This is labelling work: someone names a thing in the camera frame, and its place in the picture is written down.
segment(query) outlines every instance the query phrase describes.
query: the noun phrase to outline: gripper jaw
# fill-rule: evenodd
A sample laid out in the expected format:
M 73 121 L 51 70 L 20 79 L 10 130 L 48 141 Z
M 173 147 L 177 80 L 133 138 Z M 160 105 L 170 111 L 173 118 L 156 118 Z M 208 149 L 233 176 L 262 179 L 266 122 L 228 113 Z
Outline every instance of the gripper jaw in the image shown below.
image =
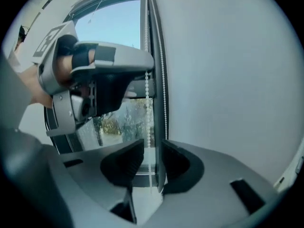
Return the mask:
M 72 86 L 62 86 L 56 79 L 57 57 L 90 49 L 95 50 L 93 63 L 73 68 Z M 47 33 L 33 62 L 38 65 L 41 87 L 53 97 L 57 128 L 47 131 L 48 136 L 74 133 L 89 117 L 118 110 L 131 81 L 154 67 L 148 52 L 107 42 L 79 42 L 71 21 Z M 79 94 L 80 87 L 85 87 L 88 94 Z

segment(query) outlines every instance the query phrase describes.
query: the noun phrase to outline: white wall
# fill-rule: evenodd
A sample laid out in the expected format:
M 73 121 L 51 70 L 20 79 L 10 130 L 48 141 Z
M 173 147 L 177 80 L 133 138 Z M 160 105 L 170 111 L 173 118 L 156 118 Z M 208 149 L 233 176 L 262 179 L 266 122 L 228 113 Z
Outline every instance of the white wall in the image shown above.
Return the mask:
M 71 10 L 71 6 L 77 0 L 53 0 L 40 14 L 29 31 L 18 58 L 23 69 L 32 65 L 31 56 L 48 31 L 61 24 Z M 42 143 L 52 144 L 46 135 L 43 106 L 33 104 L 27 107 L 21 120 L 20 130 L 37 137 Z
M 304 57 L 272 0 L 157 0 L 172 140 L 228 153 L 274 183 L 304 132 Z

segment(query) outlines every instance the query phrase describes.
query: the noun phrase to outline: black slot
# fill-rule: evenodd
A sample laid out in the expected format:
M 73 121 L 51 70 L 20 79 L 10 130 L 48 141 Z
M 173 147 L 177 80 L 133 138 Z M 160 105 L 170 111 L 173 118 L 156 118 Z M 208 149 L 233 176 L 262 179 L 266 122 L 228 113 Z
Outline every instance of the black slot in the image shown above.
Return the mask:
M 63 164 L 65 165 L 65 167 L 68 168 L 68 167 L 78 165 L 78 164 L 81 164 L 81 163 L 83 163 L 83 161 L 81 159 L 76 159 L 76 160 L 66 161 Z
M 261 197 L 248 185 L 245 180 L 235 180 L 231 182 L 230 185 L 241 199 L 249 214 L 253 214 L 265 204 Z

